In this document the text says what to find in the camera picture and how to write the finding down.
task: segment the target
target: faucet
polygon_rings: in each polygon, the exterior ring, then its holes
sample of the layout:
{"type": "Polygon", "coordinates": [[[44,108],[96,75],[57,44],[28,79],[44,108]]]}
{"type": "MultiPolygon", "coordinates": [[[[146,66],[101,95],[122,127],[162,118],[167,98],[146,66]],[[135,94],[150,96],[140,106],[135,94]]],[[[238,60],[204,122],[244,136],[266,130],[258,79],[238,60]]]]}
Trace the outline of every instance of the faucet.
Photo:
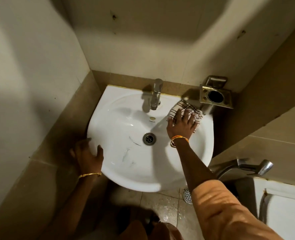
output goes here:
{"type": "Polygon", "coordinates": [[[252,174],[249,174],[249,175],[257,174],[259,176],[263,176],[273,167],[273,163],[266,159],[264,159],[259,165],[247,164],[246,160],[247,158],[234,159],[231,161],[210,166],[209,169],[216,175],[217,179],[219,179],[229,170],[234,168],[253,172],[252,174]]]}
{"type": "Polygon", "coordinates": [[[163,86],[162,79],[157,78],[154,80],[154,89],[153,89],[153,95],[151,99],[151,110],[156,110],[159,105],[162,86],[163,86]]]}

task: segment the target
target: sink basin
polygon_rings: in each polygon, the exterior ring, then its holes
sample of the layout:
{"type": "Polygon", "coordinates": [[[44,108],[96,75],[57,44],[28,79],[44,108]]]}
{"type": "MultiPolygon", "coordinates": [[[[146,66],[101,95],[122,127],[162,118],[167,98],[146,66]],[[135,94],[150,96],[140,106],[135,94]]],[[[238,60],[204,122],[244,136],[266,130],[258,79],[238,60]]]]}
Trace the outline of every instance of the sink basin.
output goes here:
{"type": "MultiPolygon", "coordinates": [[[[158,192],[184,187],[180,158],[166,132],[167,114],[181,98],[161,94],[157,110],[150,110],[151,97],[140,90],[107,86],[87,131],[91,151],[96,154],[97,145],[102,146],[102,173],[128,189],[158,192]]],[[[199,106],[198,101],[189,102],[199,106]]],[[[211,115],[202,118],[190,145],[208,166],[214,146],[211,115]]]]}

